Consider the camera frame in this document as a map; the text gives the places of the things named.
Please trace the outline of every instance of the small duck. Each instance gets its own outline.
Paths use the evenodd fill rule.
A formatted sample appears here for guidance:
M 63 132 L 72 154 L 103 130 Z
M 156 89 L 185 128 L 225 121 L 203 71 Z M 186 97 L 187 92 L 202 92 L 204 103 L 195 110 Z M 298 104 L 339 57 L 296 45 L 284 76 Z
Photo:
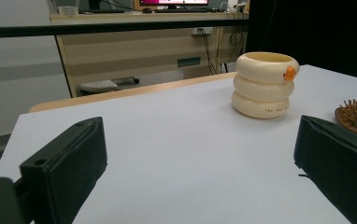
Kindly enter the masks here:
M 285 81 L 291 81 L 295 78 L 295 74 L 297 72 L 295 71 L 295 68 L 292 66 L 288 66 L 286 69 L 286 73 L 283 74 L 284 80 Z

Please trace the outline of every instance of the floor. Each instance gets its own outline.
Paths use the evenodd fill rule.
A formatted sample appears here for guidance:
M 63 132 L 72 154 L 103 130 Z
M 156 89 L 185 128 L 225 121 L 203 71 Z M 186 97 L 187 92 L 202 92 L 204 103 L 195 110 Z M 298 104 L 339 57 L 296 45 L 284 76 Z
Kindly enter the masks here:
M 234 65 L 230 65 L 228 67 L 229 71 L 235 70 Z M 171 82 L 184 79 L 184 75 L 181 71 L 172 71 L 172 72 L 163 72 L 153 75 L 141 76 L 139 77 L 140 81 L 138 84 L 135 84 L 131 80 L 114 80 L 114 82 L 118 85 L 118 90 L 131 89 L 142 86 L 149 86 L 153 84 Z M 9 140 L 10 134 L 0 136 L 0 158 L 4 152 L 4 149 L 7 146 L 7 142 Z

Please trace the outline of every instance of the white wall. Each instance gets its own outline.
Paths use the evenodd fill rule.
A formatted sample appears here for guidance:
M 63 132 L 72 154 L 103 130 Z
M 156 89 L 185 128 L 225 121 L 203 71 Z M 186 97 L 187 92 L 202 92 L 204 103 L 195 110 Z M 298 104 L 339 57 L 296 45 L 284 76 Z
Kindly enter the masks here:
M 50 25 L 49 0 L 0 0 L 0 26 Z M 33 105 L 69 98 L 53 36 L 0 38 L 0 135 Z

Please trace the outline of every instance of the black panel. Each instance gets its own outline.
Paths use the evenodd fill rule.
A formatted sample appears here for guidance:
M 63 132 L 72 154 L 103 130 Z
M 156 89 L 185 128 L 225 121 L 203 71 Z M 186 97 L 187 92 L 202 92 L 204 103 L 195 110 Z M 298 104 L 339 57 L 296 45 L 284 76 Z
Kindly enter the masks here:
M 251 1 L 247 51 L 258 50 L 357 77 L 357 1 Z
M 24 186 L 33 193 L 36 223 L 72 223 L 106 170 L 101 118 L 71 126 L 21 164 Z
M 294 159 L 327 199 L 357 223 L 357 135 L 332 122 L 303 116 Z
M 15 26 L 0 27 L 0 38 L 42 35 L 78 35 L 139 30 L 163 30 L 208 26 L 244 26 L 249 20 L 207 20 L 207 21 L 150 21 L 129 23 L 101 23 L 81 25 Z

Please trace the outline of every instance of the table surface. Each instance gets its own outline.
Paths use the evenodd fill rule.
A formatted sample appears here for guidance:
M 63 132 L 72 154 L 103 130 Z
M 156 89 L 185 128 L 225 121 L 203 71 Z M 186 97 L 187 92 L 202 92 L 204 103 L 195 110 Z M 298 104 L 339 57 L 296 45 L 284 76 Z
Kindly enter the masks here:
M 294 165 L 301 115 L 334 121 L 357 78 L 301 66 L 291 107 L 252 119 L 223 78 L 21 115 L 0 176 L 72 124 L 102 117 L 108 166 L 75 223 L 349 223 Z

